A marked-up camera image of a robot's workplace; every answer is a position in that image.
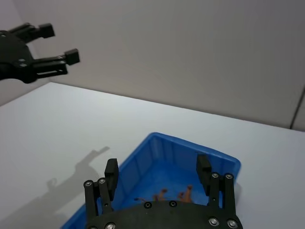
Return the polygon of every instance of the white tabletop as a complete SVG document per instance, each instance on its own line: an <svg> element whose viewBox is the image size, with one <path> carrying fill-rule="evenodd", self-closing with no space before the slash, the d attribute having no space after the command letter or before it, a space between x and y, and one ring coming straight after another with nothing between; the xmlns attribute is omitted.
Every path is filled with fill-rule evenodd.
<svg viewBox="0 0 305 229"><path fill-rule="evenodd" d="M304 228L305 133L49 83L0 107L0 228L58 228L151 132L238 158L245 229Z"/></svg>

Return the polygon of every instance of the blue plastic bin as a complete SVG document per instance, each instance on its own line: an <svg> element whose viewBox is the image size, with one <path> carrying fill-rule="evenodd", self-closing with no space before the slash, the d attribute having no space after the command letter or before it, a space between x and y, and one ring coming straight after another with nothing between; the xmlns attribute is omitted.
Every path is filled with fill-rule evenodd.
<svg viewBox="0 0 305 229"><path fill-rule="evenodd" d="M135 198L151 201L153 195L160 193L163 188L168 190L164 197L175 199L180 192L186 191L188 185L193 186L193 202L206 205L208 197L196 172L197 154L207 154L213 172L221 175L231 173L237 178L241 167L238 159L177 137L152 133L120 165L113 209L140 204ZM84 229L85 225L86 208L83 205L62 228Z"/></svg>

